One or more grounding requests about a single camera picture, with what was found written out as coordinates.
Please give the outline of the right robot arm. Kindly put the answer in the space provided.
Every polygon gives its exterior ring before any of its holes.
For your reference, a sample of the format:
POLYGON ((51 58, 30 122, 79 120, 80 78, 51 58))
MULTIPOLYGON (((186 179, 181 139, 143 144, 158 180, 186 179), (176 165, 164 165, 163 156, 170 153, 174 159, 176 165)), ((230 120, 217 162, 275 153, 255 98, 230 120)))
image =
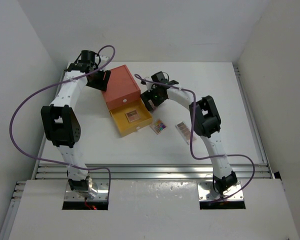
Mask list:
POLYGON ((194 156, 193 150, 193 138, 196 134, 202 139, 207 149, 206 158, 211 160, 213 190, 221 196, 230 187, 236 185, 238 179, 223 147, 220 134, 221 118, 214 99, 208 95, 196 100, 196 95, 192 90, 181 87, 175 80, 169 81, 162 71, 152 75, 152 80, 146 80, 138 74, 134 76, 147 87, 147 90, 141 94, 141 99, 150 112, 153 112, 165 100, 174 101, 189 111, 190 153, 194 159, 199 159, 194 156))

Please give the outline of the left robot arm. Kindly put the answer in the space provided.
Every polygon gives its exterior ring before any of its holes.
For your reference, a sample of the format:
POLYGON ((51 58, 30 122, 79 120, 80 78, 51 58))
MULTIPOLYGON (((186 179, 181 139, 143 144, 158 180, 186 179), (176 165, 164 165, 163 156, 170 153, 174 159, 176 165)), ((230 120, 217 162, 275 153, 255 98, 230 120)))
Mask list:
POLYGON ((64 75, 69 82, 63 83, 55 99, 41 108, 41 118, 47 140, 59 150, 67 164, 70 189, 85 199, 93 199, 97 188, 93 185, 90 172, 81 160, 78 141, 81 126, 75 115, 75 106, 84 87, 105 92, 110 79, 109 70, 99 70, 100 55, 91 50, 82 50, 64 75))

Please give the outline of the four-pan brown eyeshadow palette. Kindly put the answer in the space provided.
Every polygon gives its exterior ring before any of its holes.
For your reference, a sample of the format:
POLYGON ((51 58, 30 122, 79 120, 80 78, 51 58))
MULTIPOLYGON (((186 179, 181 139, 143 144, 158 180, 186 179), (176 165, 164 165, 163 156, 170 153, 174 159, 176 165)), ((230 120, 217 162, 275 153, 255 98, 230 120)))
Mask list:
POLYGON ((140 119, 140 115, 136 109, 126 112, 125 116, 129 123, 135 122, 140 119))

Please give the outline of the nine-pan warm eyeshadow palette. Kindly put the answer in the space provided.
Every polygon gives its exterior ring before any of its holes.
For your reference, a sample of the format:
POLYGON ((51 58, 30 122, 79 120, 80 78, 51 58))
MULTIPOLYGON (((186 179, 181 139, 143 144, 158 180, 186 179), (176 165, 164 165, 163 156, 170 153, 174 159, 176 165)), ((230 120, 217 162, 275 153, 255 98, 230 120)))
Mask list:
POLYGON ((151 106, 151 108, 150 108, 150 110, 149 110, 149 111, 150 111, 151 113, 153 113, 153 112, 154 112, 156 109, 157 109, 157 107, 156 107, 156 106, 151 106))

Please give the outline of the orange drawer box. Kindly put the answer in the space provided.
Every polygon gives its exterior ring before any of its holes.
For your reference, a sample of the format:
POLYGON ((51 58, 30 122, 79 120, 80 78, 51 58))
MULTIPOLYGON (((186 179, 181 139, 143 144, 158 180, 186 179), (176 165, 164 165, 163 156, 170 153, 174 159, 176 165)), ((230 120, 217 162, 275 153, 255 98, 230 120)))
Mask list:
POLYGON ((106 92, 108 95, 126 95, 135 91, 141 91, 126 65, 115 67, 111 69, 110 72, 111 74, 107 84, 107 90, 101 92, 103 99, 104 93, 106 92))

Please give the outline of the yellow drawer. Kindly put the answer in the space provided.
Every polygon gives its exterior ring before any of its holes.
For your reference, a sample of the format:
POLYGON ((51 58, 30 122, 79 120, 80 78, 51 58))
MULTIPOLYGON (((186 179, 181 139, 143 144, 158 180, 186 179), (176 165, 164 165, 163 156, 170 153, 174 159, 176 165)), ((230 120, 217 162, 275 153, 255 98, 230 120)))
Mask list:
POLYGON ((153 122, 151 113, 141 99, 110 110, 121 137, 134 133, 153 122))

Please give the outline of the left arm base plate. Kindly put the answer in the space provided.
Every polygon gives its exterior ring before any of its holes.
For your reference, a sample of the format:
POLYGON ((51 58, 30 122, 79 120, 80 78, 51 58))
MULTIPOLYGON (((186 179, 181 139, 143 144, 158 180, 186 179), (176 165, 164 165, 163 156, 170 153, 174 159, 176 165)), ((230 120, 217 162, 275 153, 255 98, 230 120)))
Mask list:
POLYGON ((72 191, 67 183, 64 198, 65 202, 106 202, 108 200, 109 182, 104 180, 93 180, 90 191, 72 191))

